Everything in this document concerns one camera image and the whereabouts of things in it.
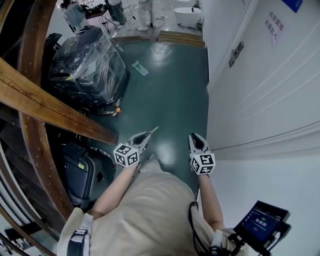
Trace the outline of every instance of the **beige shirt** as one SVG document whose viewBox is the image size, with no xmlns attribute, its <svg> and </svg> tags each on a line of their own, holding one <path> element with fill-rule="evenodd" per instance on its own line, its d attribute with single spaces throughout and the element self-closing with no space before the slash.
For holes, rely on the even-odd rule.
<svg viewBox="0 0 320 256">
<path fill-rule="evenodd" d="M 194 200 L 191 189 L 177 177 L 167 172 L 140 173 L 119 206 L 93 221 L 90 256 L 196 255 L 188 220 L 189 204 Z M 63 241 L 80 227 L 83 216 L 79 208 L 72 212 L 61 233 L 58 256 L 63 255 Z M 195 206 L 192 219 L 202 243 L 209 248 L 215 233 Z M 232 251 L 229 234 L 223 233 L 222 245 Z M 248 248 L 238 255 L 248 255 Z"/>
</svg>

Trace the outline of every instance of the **black strap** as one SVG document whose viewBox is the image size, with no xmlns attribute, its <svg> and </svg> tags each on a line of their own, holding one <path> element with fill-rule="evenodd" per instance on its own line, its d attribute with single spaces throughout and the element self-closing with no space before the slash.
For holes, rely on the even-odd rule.
<svg viewBox="0 0 320 256">
<path fill-rule="evenodd" d="M 207 249 L 207 248 L 204 246 L 204 244 L 201 242 L 201 240 L 200 240 L 197 232 L 195 231 L 194 221 L 193 221 L 193 219 L 192 219 L 192 211 L 191 211 L 191 209 L 192 209 L 193 206 L 198 207 L 198 203 L 197 203 L 196 201 L 190 203 L 190 205 L 189 205 L 189 211 L 188 211 L 188 219 L 189 219 L 189 223 L 190 223 L 190 226 L 191 226 L 191 229 L 192 229 L 193 245 L 194 245 L 195 252 L 196 252 L 199 256 L 202 256 L 202 255 L 211 255 L 211 253 L 208 251 L 208 249 Z M 202 247 L 202 249 L 204 250 L 204 252 L 198 250 L 196 240 L 198 241 L 198 243 L 200 244 L 200 246 Z"/>
<path fill-rule="evenodd" d="M 88 256 L 84 255 L 85 237 L 88 234 L 88 230 L 77 229 L 71 236 L 66 256 Z"/>
</svg>

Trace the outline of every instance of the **touchscreen display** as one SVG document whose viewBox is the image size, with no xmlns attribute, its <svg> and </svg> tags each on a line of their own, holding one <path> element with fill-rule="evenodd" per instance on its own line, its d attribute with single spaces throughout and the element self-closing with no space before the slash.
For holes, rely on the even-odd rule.
<svg viewBox="0 0 320 256">
<path fill-rule="evenodd" d="M 244 218 L 242 226 L 258 240 L 264 241 L 274 232 L 279 221 L 280 216 L 272 216 L 255 206 Z"/>
</svg>

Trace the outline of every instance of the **blue sign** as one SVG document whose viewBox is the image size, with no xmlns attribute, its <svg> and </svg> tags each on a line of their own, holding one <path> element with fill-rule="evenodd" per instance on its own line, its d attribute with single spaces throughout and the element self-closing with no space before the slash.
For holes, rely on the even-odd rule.
<svg viewBox="0 0 320 256">
<path fill-rule="evenodd" d="M 303 0 L 282 0 L 295 13 L 298 12 Z"/>
</svg>

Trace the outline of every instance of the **shoe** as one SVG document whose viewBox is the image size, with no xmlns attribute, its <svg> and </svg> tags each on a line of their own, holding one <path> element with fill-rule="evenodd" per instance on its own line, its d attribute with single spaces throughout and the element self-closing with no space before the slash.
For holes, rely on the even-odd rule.
<svg viewBox="0 0 320 256">
<path fill-rule="evenodd" d="M 138 30 L 138 31 L 147 31 L 148 27 L 147 26 L 141 26 L 141 27 L 138 27 L 136 30 Z"/>
<path fill-rule="evenodd" d="M 127 23 L 123 24 L 123 25 L 118 25 L 116 28 L 119 30 L 119 29 L 122 29 L 125 25 L 127 25 Z"/>
</svg>

